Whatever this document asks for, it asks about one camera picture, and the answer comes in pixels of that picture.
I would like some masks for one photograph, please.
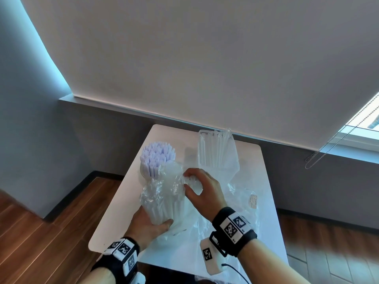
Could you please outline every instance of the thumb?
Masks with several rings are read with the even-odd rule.
[[[159,235],[168,231],[173,223],[173,219],[168,219],[160,225],[155,225],[155,237],[158,237]]]
[[[188,184],[184,184],[185,194],[187,198],[192,202],[193,206],[196,207],[196,204],[199,201],[199,196],[192,190]]]

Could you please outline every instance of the black cable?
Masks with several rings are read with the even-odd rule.
[[[250,284],[249,281],[246,280],[246,278],[244,276],[242,276],[242,274],[240,272],[238,272],[238,270],[236,268],[234,268],[233,266],[229,265],[229,264],[226,264],[226,263],[222,263],[221,266],[229,266],[230,268],[232,268],[235,272],[237,272],[245,281],[247,284]]]

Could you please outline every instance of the clear plastic box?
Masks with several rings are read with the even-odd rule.
[[[222,185],[229,183],[239,171],[238,153],[231,130],[200,130],[197,161],[199,168]]]

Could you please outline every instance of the roller blind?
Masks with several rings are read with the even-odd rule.
[[[22,0],[75,96],[319,150],[379,91],[378,0]]]

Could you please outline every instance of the left hand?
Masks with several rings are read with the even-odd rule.
[[[140,206],[133,215],[125,237],[133,238],[140,246],[140,252],[145,250],[149,244],[159,235],[168,231],[173,224],[172,219],[168,219],[160,225],[153,225],[145,209]]]

